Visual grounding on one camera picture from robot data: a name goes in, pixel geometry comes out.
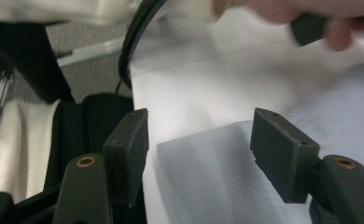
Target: white fabric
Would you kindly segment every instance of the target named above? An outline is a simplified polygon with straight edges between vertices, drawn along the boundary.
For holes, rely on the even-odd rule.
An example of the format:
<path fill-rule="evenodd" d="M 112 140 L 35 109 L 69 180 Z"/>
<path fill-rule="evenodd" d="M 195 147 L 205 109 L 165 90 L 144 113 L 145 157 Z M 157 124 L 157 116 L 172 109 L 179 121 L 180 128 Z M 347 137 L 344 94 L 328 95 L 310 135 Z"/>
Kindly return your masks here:
<path fill-rule="evenodd" d="M 0 191 L 15 203 L 43 190 L 57 105 L 14 100 L 0 109 Z"/>
<path fill-rule="evenodd" d="M 158 143 L 251 120 L 255 107 L 285 114 L 364 63 L 364 40 L 337 53 L 322 42 L 297 48 L 286 26 L 243 8 L 226 11 L 213 25 L 165 19 L 148 26 L 131 68 L 135 108 L 149 111 L 144 191 L 153 224 L 172 223 L 156 179 Z"/>
<path fill-rule="evenodd" d="M 316 140 L 321 158 L 364 164 L 364 64 L 287 118 Z M 312 223 L 310 201 L 284 204 L 255 164 L 251 129 L 237 122 L 158 145 L 156 178 L 171 223 Z"/>
<path fill-rule="evenodd" d="M 188 14 L 202 21 L 215 21 L 215 0 L 169 0 L 164 14 Z M 0 21 L 81 21 L 97 25 L 129 22 L 141 0 L 0 0 Z M 228 0 L 216 0 L 227 5 Z"/>

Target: black handle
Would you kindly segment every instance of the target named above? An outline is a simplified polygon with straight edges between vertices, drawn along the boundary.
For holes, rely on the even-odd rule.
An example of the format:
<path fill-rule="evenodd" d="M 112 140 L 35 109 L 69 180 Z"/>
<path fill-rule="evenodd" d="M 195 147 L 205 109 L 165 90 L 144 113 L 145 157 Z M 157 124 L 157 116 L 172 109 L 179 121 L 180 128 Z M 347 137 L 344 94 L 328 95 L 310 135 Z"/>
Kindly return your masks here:
<path fill-rule="evenodd" d="M 304 13 L 290 23 L 290 28 L 299 45 L 306 46 L 323 38 L 328 19 Z"/>

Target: brass grommet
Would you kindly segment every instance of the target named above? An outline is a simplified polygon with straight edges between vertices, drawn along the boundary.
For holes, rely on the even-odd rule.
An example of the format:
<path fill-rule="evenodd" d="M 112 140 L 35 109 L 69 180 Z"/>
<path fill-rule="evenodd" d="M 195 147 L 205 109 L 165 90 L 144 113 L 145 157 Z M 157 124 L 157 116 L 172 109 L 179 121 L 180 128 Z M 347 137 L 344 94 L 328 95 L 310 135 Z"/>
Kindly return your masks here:
<path fill-rule="evenodd" d="M 336 162 L 338 165 L 342 166 L 345 169 L 353 170 L 357 168 L 357 164 L 354 161 L 351 161 L 347 158 L 343 157 L 336 157 L 334 158 L 334 162 Z"/>
<path fill-rule="evenodd" d="M 83 157 L 77 161 L 77 167 L 84 168 L 91 166 L 95 163 L 94 157 Z"/>

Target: gray carpet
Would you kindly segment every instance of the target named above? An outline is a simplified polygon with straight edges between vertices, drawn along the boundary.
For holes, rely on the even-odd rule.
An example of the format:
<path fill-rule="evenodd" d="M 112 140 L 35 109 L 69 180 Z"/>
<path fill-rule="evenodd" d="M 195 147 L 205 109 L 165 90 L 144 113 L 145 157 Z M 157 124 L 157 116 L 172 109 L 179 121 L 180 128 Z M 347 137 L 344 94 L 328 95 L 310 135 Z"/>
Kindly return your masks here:
<path fill-rule="evenodd" d="M 55 51 L 69 51 L 92 44 L 123 37 L 126 25 L 97 27 L 87 24 L 63 23 L 47 28 L 50 43 Z M 119 82 L 118 53 L 74 63 L 62 67 L 62 71 L 77 102 L 98 92 L 114 92 Z M 121 86 L 119 94 L 132 96 L 131 91 Z M 11 99 L 42 102 L 23 77 L 17 72 L 11 92 Z"/>

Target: hand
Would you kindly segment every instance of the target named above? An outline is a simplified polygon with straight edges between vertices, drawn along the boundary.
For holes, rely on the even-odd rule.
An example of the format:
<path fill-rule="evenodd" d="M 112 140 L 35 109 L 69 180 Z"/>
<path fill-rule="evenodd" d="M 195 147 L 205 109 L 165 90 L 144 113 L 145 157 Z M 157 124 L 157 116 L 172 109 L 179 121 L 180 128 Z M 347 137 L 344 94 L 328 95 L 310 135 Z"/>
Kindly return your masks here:
<path fill-rule="evenodd" d="M 289 23 L 303 12 L 329 16 L 325 38 L 334 50 L 347 49 L 352 31 L 364 33 L 364 0 L 237 0 L 254 9 L 262 18 Z"/>

